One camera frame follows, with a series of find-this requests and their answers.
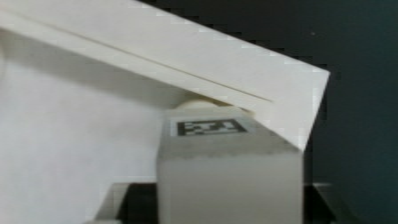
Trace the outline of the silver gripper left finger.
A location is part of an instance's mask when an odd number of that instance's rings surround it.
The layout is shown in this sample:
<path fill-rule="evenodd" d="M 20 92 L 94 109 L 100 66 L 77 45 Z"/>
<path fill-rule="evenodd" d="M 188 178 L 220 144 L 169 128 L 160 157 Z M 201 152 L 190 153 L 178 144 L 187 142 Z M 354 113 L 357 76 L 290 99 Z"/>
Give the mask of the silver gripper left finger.
<path fill-rule="evenodd" d="M 114 183 L 100 211 L 84 224 L 158 224 L 155 183 Z"/>

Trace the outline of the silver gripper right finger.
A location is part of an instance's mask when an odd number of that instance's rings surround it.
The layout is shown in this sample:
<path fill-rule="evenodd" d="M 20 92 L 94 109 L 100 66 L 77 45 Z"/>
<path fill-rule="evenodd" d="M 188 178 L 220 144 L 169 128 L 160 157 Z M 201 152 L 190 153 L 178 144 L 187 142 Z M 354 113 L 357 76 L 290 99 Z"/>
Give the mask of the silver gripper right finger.
<path fill-rule="evenodd" d="M 304 224 L 355 224 L 355 215 L 327 183 L 304 186 Z"/>

